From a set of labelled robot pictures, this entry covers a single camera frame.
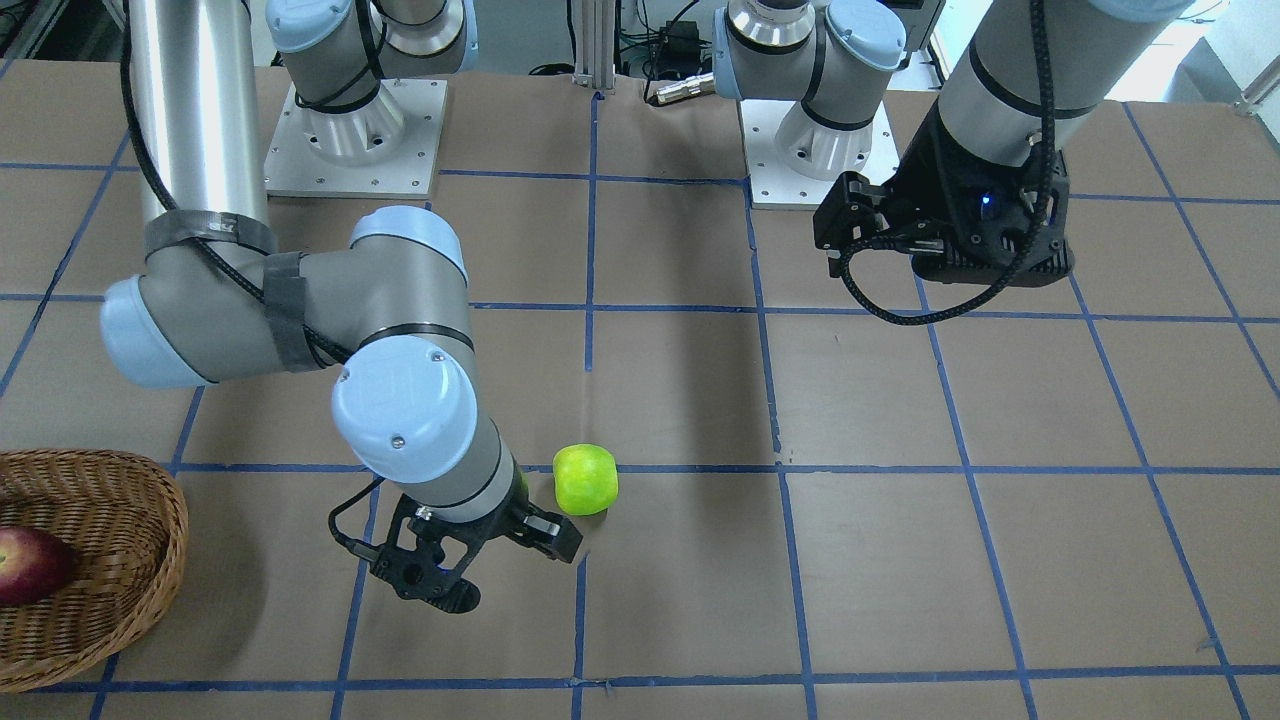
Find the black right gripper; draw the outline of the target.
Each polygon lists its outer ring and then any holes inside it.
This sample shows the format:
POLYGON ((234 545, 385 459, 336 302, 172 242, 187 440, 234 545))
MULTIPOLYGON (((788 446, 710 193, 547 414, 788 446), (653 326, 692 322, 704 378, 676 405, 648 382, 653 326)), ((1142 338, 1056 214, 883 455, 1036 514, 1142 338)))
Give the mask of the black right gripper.
POLYGON ((582 546, 581 530, 564 515, 544 511, 529 502, 529 488, 511 451, 502 450, 488 483, 470 500, 454 507, 420 503, 415 519, 461 527, 484 518, 498 518, 504 536, 535 550, 549 560, 572 564, 582 546))

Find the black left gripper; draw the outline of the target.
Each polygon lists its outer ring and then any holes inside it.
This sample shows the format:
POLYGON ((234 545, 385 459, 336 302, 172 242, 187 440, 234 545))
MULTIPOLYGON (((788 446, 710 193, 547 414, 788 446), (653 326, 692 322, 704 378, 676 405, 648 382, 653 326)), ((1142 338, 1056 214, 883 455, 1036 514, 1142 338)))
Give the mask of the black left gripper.
POLYGON ((812 219, 813 245, 840 251, 1009 251, 1011 167, 956 140, 936 100, 887 184, 840 173, 812 219))

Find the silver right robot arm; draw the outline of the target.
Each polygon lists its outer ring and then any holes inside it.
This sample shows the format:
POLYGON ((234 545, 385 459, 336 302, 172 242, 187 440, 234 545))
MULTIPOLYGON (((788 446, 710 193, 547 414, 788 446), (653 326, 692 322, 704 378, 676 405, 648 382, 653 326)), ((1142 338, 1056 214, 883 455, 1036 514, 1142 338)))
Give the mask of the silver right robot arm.
POLYGON ((337 369, 353 457, 399 487, 412 559, 507 538, 562 562, 582 537, 539 509, 479 392, 461 242, 434 211, 379 208, 347 245, 273 229, 244 1, 128 1, 122 99, 143 177, 143 272, 100 310, 111 363, 147 388, 337 369))

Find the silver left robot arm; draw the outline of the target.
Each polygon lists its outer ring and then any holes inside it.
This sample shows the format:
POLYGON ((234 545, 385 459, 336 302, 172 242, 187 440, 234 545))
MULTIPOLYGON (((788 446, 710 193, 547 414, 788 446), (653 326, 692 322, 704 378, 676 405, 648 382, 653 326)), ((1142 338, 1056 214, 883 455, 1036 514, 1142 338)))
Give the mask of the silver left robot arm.
POLYGON ((1185 1, 992 1, 914 137, 884 94, 908 58, 882 1, 731 1, 716 13, 713 85, 739 101, 756 199, 835 208, 817 245, 893 234, 909 252, 991 266, 1066 254, 1061 150, 1185 1))

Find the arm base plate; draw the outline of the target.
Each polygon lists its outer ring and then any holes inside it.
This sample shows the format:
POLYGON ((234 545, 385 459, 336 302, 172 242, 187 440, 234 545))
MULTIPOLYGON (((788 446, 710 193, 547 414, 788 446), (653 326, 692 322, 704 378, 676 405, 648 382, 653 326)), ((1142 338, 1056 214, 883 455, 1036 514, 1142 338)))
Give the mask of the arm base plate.
POLYGON ((264 161, 268 195, 430 200, 448 95, 444 79, 392 79, 369 105, 324 114, 287 91, 264 161))
POLYGON ((810 211, 846 170, 883 184, 899 169, 884 105, 855 131, 818 126, 797 101, 749 99, 739 110, 754 208, 810 211))

